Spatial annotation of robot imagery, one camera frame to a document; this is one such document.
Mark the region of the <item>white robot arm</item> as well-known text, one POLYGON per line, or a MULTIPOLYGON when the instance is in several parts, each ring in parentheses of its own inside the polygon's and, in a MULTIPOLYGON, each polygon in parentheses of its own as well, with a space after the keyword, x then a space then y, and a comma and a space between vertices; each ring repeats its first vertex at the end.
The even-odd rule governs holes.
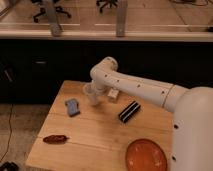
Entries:
POLYGON ((90 70, 92 90, 113 87, 173 113, 170 171, 213 171, 213 88, 175 84, 117 72, 118 63, 105 57, 90 70))

